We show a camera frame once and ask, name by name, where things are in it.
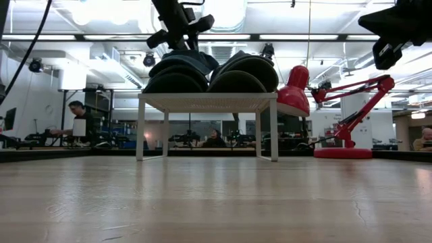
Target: wood grain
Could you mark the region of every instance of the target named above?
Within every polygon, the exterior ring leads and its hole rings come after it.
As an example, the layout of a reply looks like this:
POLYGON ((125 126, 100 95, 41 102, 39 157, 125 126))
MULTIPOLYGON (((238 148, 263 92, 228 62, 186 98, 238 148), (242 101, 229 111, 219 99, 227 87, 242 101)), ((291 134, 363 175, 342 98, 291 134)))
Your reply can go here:
POLYGON ((432 165, 308 157, 0 164, 0 242, 431 242, 432 165))

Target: lamp shade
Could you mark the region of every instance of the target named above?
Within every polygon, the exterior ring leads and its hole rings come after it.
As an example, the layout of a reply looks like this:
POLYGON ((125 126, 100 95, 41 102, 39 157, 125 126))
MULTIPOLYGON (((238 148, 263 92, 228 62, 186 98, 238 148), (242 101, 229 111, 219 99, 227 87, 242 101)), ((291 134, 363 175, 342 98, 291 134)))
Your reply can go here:
POLYGON ((308 117, 309 101, 304 93, 308 80, 307 68, 301 65, 294 67, 290 72, 287 85, 277 91, 277 110, 288 115, 308 117))

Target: desk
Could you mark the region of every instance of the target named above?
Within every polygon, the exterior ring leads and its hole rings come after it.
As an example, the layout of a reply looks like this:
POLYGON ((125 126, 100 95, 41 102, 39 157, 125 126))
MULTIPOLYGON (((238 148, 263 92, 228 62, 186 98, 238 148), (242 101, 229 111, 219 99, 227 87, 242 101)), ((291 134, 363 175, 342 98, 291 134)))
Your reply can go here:
POLYGON ((171 151, 255 151, 255 148, 170 148, 171 151))
POLYGON ((277 94, 275 93, 139 94, 138 98, 137 161, 158 158, 143 157, 141 146, 144 142, 146 104, 164 113, 162 157, 168 156, 170 113, 255 113, 256 156, 274 162, 278 160, 277 94), (270 107, 271 158, 261 156, 261 112, 268 107, 270 107))

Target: lamp base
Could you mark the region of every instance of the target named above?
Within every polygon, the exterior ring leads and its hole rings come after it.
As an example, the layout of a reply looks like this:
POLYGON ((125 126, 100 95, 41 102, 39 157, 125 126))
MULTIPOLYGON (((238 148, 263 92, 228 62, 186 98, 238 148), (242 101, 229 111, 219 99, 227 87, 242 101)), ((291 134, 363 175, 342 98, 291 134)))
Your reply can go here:
POLYGON ((313 156, 324 159, 372 159, 372 150, 367 148, 316 148, 313 156))

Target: camera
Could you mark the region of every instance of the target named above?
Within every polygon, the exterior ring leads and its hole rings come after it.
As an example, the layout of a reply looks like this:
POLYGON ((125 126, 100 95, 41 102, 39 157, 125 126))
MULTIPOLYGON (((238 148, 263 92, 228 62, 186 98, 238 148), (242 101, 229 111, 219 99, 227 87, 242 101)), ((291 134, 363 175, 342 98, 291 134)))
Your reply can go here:
POLYGON ((153 67, 156 64, 155 54, 154 53, 146 53, 146 57, 143 61, 144 66, 153 67))
POLYGON ((30 72, 41 73, 43 72, 45 66, 42 64, 41 58, 33 58, 33 61, 28 66, 30 72))
POLYGON ((275 49, 273 48, 273 44, 265 43, 264 49, 261 52, 261 57, 265 57, 272 60, 272 57, 274 55, 275 55, 275 49))

